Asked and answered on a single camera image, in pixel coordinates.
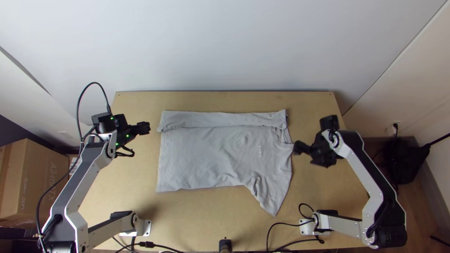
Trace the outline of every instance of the gray t-shirt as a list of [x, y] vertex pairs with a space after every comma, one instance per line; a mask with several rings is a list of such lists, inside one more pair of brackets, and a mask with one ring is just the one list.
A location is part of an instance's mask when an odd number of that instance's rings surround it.
[[245, 186], [275, 216], [291, 182], [286, 111], [164, 111], [157, 192]]

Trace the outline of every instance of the power outlet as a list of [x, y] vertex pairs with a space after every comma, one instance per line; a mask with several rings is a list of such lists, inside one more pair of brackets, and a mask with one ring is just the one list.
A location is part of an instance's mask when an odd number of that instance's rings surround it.
[[386, 136], [395, 136], [397, 134], [398, 130], [400, 129], [400, 122], [401, 121], [394, 121], [392, 125], [387, 127], [384, 131], [386, 132]]

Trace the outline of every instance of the floor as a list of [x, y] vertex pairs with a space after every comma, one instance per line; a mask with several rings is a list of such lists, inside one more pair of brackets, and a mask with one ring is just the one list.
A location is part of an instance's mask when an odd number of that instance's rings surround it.
[[[383, 146], [381, 140], [365, 140], [365, 150], [373, 157]], [[375, 159], [380, 163], [382, 157]], [[406, 211], [408, 241], [404, 247], [377, 250], [379, 253], [444, 253], [450, 252], [450, 247], [430, 239], [431, 235], [441, 237], [437, 230], [436, 220], [432, 215], [430, 206], [422, 190], [420, 181], [416, 180], [407, 185], [399, 186], [398, 201]], [[368, 253], [374, 250], [368, 247], [338, 249], [339, 253]], [[113, 253], [108, 250], [93, 250], [93, 253]], [[324, 250], [301, 251], [302, 253], [323, 253]]]

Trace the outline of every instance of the cable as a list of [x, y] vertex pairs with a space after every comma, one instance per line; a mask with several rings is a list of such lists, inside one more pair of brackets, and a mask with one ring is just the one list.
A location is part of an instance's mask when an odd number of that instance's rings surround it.
[[154, 247], [159, 247], [159, 248], [171, 250], [171, 251], [176, 252], [176, 253], [183, 253], [182, 251], [179, 251], [179, 250], [176, 250], [176, 249], [173, 249], [171, 247], [164, 246], [164, 245], [155, 244]]
[[283, 245], [283, 246], [279, 247], [279, 248], [276, 249], [275, 251], [282, 250], [283, 248], [286, 248], [286, 247], [288, 247], [288, 246], [291, 246], [292, 244], [301, 243], [301, 242], [310, 242], [310, 241], [318, 241], [318, 242], [321, 243], [321, 244], [324, 244], [324, 243], [325, 243], [322, 239], [319, 239], [318, 236], [316, 236], [315, 239], [304, 239], [304, 240], [298, 240], [298, 241], [294, 241], [294, 242], [288, 243], [288, 244], [286, 244], [286, 245]]
[[300, 214], [303, 216], [303, 218], [305, 218], [305, 219], [307, 219], [307, 220], [314, 220], [313, 218], [311, 218], [311, 217], [306, 217], [302, 212], [301, 212], [301, 206], [307, 206], [307, 207], [309, 207], [309, 209], [311, 209], [311, 211], [314, 213], [314, 209], [310, 206], [310, 205], [308, 205], [308, 204], [306, 204], [306, 203], [300, 203], [300, 205], [299, 205], [299, 212], [300, 212]]
[[84, 92], [87, 90], [87, 88], [89, 88], [89, 86], [91, 86], [92, 84], [97, 84], [100, 89], [102, 89], [103, 92], [103, 96], [105, 97], [105, 101], [106, 101], [106, 110], [111, 113], [111, 107], [109, 106], [109, 102], [108, 102], [108, 97], [106, 96], [105, 90], [103, 89], [102, 85], [98, 82], [91, 82], [88, 85], [86, 85], [86, 87], [84, 87], [83, 91], [81, 92], [80, 96], [78, 97], [78, 101], [76, 102], [76, 126], [78, 128], [78, 135], [81, 137], [81, 128], [80, 128], [80, 120], [78, 117], [78, 112], [79, 112], [79, 107], [80, 107], [80, 102], [81, 102], [81, 98], [83, 97]]
[[[315, 228], [317, 228], [317, 227], [319, 226], [319, 217], [317, 216], [317, 214], [314, 214], [314, 209], [313, 209], [310, 205], [308, 205], [308, 204], [306, 204], [306, 203], [300, 203], [300, 205], [299, 205], [299, 212], [300, 212], [300, 214], [303, 216], [303, 218], [307, 219], [308, 221], [307, 221], [307, 222], [304, 222], [304, 223], [301, 223], [301, 224], [298, 224], [298, 225], [297, 225], [297, 224], [283, 223], [283, 222], [274, 223], [274, 224], [269, 228], [269, 231], [267, 232], [267, 238], [266, 238], [266, 253], [269, 253], [269, 252], [270, 252], [270, 251], [269, 251], [269, 234], [270, 234], [270, 230], [272, 230], [272, 228], [273, 228], [275, 225], [282, 224], [282, 225], [288, 225], [288, 226], [292, 226], [292, 227], [300, 227], [300, 226], [303, 226], [303, 225], [305, 225], [305, 224], [308, 224], [308, 223], [311, 223], [311, 222], [314, 222], [314, 221], [315, 221], [314, 218], [312, 218], [312, 217], [307, 217], [307, 216], [305, 216], [305, 215], [301, 212], [301, 207], [302, 207], [302, 206], [307, 206], [307, 207], [309, 207], [309, 209], [311, 209], [311, 211], [313, 212], [313, 215], [316, 216], [316, 220], [317, 220], [317, 224], [315, 225]], [[304, 240], [293, 241], [293, 242], [291, 242], [291, 243], [288, 243], [288, 244], [286, 244], [286, 245], [283, 245], [283, 246], [281, 246], [281, 247], [278, 247], [274, 252], [278, 252], [278, 251], [281, 251], [281, 250], [283, 250], [283, 251], [285, 251], [285, 252], [291, 252], [291, 251], [289, 251], [289, 250], [286, 250], [285, 248], [288, 247], [288, 246], [290, 246], [290, 245], [292, 245], [292, 244], [301, 243], [301, 242], [309, 242], [309, 241], [318, 241], [318, 242], [321, 243], [321, 244], [324, 244], [324, 243], [325, 243], [325, 241], [322, 240], [322, 239], [320, 239], [319, 236], [315, 236], [315, 239], [304, 239]]]
[[269, 251], [269, 234], [270, 234], [270, 231], [272, 230], [272, 228], [273, 228], [275, 225], [281, 224], [281, 225], [287, 225], [287, 226], [292, 226], [292, 227], [300, 227], [300, 226], [303, 226], [303, 225], [305, 225], [305, 224], [311, 223], [311, 222], [313, 222], [313, 221], [314, 221], [314, 220], [309, 220], [309, 221], [304, 222], [304, 223], [301, 223], [301, 224], [289, 224], [289, 223], [284, 223], [284, 222], [273, 223], [272, 226], [270, 226], [269, 231], [267, 231], [267, 237], [266, 237], [266, 251], [267, 251], [267, 252]]
[[[125, 246], [125, 245], [123, 245], [119, 240], [117, 240], [116, 237], [113, 236], [112, 238], [113, 238], [113, 240], [116, 241], [120, 246], [122, 246], [122, 247]], [[131, 250], [131, 249], [127, 248], [127, 247], [126, 247], [126, 249], [129, 250], [130, 252], [133, 252], [133, 253], [140, 253], [139, 251]]]
[[47, 253], [47, 248], [46, 248], [46, 246], [45, 246], [45, 244], [44, 244], [44, 240], [43, 240], [43, 237], [44, 237], [45, 235], [44, 235], [44, 234], [42, 233], [42, 231], [41, 231], [41, 223], [40, 223], [40, 220], [39, 220], [39, 209], [40, 209], [40, 205], [41, 205], [41, 202], [42, 202], [43, 198], [45, 197], [45, 195], [47, 195], [47, 193], [49, 193], [49, 191], [51, 191], [57, 184], [59, 184], [64, 178], [66, 178], [66, 177], [69, 175], [69, 173], [73, 170], [73, 168], [74, 168], [75, 165], [77, 164], [78, 160], [80, 159], [80, 155], [81, 155], [81, 152], [82, 152], [83, 147], [84, 147], [84, 140], [86, 139], [86, 137], [87, 137], [89, 134], [91, 134], [91, 133], [94, 131], [94, 129], [95, 129], [95, 127], [96, 127], [96, 125], [94, 125], [94, 126], [89, 130], [89, 132], [88, 132], [87, 134], [85, 134], [85, 136], [82, 136], [82, 135], [81, 135], [80, 121], [79, 121], [79, 117], [78, 117], [78, 114], [79, 114], [79, 107], [80, 107], [80, 102], [81, 102], [81, 98], [83, 97], [84, 92], [85, 92], [86, 89], [87, 89], [90, 85], [92, 85], [92, 84], [97, 84], [97, 85], [100, 86], [100, 88], [102, 89], [103, 96], [105, 97], [105, 101], [106, 101], [106, 109], [107, 109], [107, 111], [108, 111], [109, 113], [111, 113], [111, 107], [109, 106], [108, 97], [106, 96], [106, 93], [105, 93], [105, 90], [103, 89], [103, 87], [102, 87], [98, 82], [91, 82], [91, 83], [89, 83], [88, 85], [86, 85], [86, 87], [84, 87], [83, 91], [81, 92], [80, 96], [78, 97], [78, 101], [77, 101], [77, 103], [76, 103], [76, 125], [77, 125], [77, 128], [78, 128], [78, 134], [79, 134], [79, 137], [80, 137], [80, 148], [79, 148], [79, 150], [78, 150], [78, 156], [77, 156], [77, 158], [76, 158], [74, 164], [69, 168], [69, 170], [66, 172], [66, 174], [64, 174], [63, 177], [61, 177], [58, 181], [56, 181], [51, 187], [49, 187], [49, 188], [44, 192], [44, 194], [41, 195], [41, 197], [39, 198], [39, 200], [38, 200], [38, 202], [37, 202], [37, 206], [36, 206], [36, 226], [37, 226], [37, 235], [38, 235], [38, 237], [39, 237], [39, 243], [40, 243], [40, 245], [41, 245], [41, 247], [42, 247], [42, 250], [43, 250], [45, 253]]
[[[136, 242], [136, 236], [133, 236], [132, 238], [131, 238], [131, 244], [134, 244]], [[131, 251], [134, 251], [135, 250], [135, 246], [134, 245], [131, 245]]]
[[119, 253], [119, 252], [122, 251], [123, 249], [126, 249], [126, 248], [128, 248], [128, 247], [130, 247], [130, 246], [134, 246], [134, 245], [139, 245], [139, 243], [125, 245], [125, 246], [123, 246], [122, 248], [120, 248], [120, 250], [118, 250], [118, 251], [116, 251], [116, 252], [114, 252], [114, 253]]

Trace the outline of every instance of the wooden tabletop surface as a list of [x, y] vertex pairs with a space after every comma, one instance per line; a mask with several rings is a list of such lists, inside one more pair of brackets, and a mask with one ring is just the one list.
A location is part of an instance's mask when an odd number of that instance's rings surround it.
[[[335, 209], [340, 215], [361, 218], [368, 197], [347, 162], [338, 160], [337, 165], [326, 169], [311, 165], [307, 155], [292, 156], [291, 184], [276, 217], [264, 211], [244, 186], [155, 192], [160, 145], [156, 128], [163, 110], [244, 113], [282, 109], [288, 113], [292, 141], [311, 144], [320, 130], [319, 119], [331, 114], [339, 115], [341, 128], [345, 127], [332, 92], [117, 92], [113, 113], [124, 113], [131, 125], [148, 121], [152, 130], [127, 145], [136, 152], [135, 157], [119, 157], [99, 173], [80, 208], [81, 214], [93, 226], [107, 220], [112, 212], [136, 211], [140, 218], [152, 220], [150, 236], [138, 237], [136, 242], [153, 241], [189, 252], [217, 251], [224, 237], [232, 240], [235, 251], [265, 250], [269, 227], [275, 222], [298, 224], [298, 205], [302, 202], [314, 209]], [[277, 225], [270, 233], [269, 247], [276, 249], [307, 238], [311, 237], [302, 236], [298, 227]], [[337, 232], [322, 239], [323, 245], [313, 241], [289, 249], [363, 246], [358, 239]], [[129, 243], [131, 238], [120, 240]], [[110, 239], [97, 248], [117, 250], [119, 245]]]

